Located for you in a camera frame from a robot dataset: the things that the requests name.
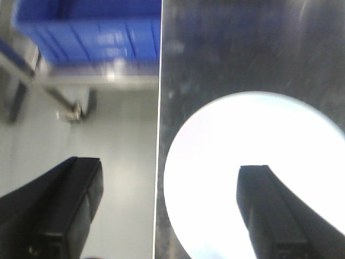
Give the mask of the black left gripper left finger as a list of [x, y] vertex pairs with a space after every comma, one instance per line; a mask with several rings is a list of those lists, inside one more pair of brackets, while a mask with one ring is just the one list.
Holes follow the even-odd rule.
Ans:
[[80, 258], [104, 192], [99, 158], [70, 157], [1, 197], [1, 258]]

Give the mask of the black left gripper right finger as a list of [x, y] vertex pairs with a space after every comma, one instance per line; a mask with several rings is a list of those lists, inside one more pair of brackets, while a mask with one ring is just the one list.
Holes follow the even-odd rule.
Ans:
[[344, 258], [344, 235], [269, 166], [241, 166], [237, 205], [256, 258]]

